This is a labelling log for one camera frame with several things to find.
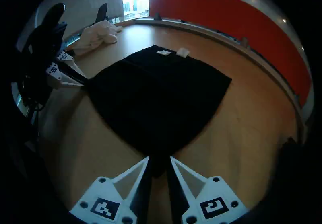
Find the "wall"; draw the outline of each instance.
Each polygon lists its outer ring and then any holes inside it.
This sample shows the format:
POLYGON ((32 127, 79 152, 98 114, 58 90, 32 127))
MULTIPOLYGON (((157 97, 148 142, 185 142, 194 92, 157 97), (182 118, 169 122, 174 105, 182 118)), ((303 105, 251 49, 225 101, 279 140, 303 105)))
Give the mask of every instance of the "wall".
POLYGON ((47 11, 60 2, 66 6, 65 13, 60 20, 60 22, 67 23, 64 38, 94 23, 98 9, 104 3, 108 3, 107 15, 110 18, 123 16, 122 0, 44 0, 23 29, 17 43, 18 49, 23 47, 32 30, 41 24, 47 11))
POLYGON ((285 32, 259 10, 240 0, 150 0, 150 15, 156 13, 248 38, 305 104, 311 79, 304 60, 285 32))
MULTIPOLYGON (((295 29, 291 25, 291 22, 288 20, 287 16, 282 12, 282 10, 278 8, 278 6, 275 5, 275 3, 272 0, 241 0, 241 1, 244 1, 247 4, 250 4, 251 6, 260 10, 284 31, 284 33, 289 37, 289 39, 295 45, 297 51, 299 52, 300 56, 302 57, 306 65, 310 78, 312 78, 305 51, 302 49, 302 43, 295 29)), ((313 83, 311 83, 307 101, 302 109, 302 115, 305 120, 307 120, 311 115, 313 111, 313 107, 314 107, 314 90, 313 90, 313 83)))

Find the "red partition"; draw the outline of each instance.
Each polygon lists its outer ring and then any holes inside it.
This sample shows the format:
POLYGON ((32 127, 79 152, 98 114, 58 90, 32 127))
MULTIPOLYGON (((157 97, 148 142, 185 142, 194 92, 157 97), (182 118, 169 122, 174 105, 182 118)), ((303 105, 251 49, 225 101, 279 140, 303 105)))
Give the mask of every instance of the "red partition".
POLYGON ((246 37, 284 76, 303 106, 311 80, 305 63, 288 36, 266 15, 240 0, 149 0, 150 16, 181 19, 216 29, 237 39, 246 37))

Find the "screw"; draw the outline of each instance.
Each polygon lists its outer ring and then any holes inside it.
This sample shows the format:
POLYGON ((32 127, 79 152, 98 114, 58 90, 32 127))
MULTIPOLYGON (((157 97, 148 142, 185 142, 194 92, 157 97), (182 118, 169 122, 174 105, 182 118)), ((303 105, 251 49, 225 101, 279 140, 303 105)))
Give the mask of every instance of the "screw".
POLYGON ((122 223, 124 223, 124 224, 132 224, 133 219, 131 217, 125 216, 125 217, 122 218, 122 223))
POLYGON ((195 217, 195 216, 189 216, 189 217, 187 217, 186 222, 188 224, 194 224, 194 223, 197 222, 197 217, 195 217))
POLYGON ((84 208, 84 209, 88 208, 88 204, 86 202, 84 202, 84 201, 82 201, 79 205, 80 205, 81 208, 84 208))
POLYGON ((237 201, 233 201, 233 202, 231 202, 231 203, 230 203, 230 206, 231 206, 231 207, 237 207, 237 206, 238 206, 238 204, 239 204, 239 203, 238 203, 237 201))

